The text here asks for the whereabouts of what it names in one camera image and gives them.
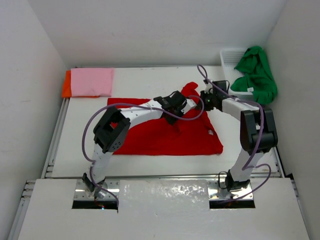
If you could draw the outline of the red t shirt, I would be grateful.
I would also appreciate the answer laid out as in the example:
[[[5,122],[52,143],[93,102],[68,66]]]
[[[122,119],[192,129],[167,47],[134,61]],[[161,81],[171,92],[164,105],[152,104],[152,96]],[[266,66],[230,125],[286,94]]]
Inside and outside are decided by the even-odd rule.
[[[222,145],[208,113],[192,121],[177,120],[170,125],[164,118],[132,127],[115,155],[199,156],[220,155]]]

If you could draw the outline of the pink t shirt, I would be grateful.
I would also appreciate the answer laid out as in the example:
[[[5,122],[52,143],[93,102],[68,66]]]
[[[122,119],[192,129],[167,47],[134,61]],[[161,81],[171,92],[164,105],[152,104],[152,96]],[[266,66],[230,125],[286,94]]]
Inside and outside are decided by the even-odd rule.
[[[115,76],[114,68],[81,67],[70,70],[72,97],[110,97]]]

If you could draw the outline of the orange t shirt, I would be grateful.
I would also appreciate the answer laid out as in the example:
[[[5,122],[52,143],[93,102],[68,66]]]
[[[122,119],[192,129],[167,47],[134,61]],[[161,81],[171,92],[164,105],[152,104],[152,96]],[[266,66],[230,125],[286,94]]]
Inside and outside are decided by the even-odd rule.
[[[71,70],[67,70],[65,73],[65,79],[62,85],[61,91],[62,98],[99,98],[99,96],[73,96],[71,90]]]

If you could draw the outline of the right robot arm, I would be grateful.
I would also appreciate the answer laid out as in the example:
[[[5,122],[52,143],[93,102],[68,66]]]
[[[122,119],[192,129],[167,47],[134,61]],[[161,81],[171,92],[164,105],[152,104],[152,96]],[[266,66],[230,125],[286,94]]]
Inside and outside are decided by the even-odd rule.
[[[247,187],[253,169],[261,167],[258,164],[260,159],[278,144],[273,111],[217,91],[202,90],[200,98],[205,111],[217,109],[239,121],[241,151],[233,167],[226,173],[224,188],[230,192]]]

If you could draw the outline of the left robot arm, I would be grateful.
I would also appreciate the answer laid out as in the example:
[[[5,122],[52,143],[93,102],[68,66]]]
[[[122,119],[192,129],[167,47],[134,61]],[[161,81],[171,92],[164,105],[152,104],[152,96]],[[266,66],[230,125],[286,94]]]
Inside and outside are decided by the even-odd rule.
[[[140,105],[125,103],[125,108],[117,106],[118,103],[113,103],[103,109],[102,117],[93,128],[92,158],[85,155],[90,167],[82,176],[84,184],[91,193],[96,190],[96,184],[105,180],[105,170],[110,158],[124,145],[131,128],[161,118],[173,125],[194,109],[196,103],[179,91],[174,91],[169,96],[159,96]]]

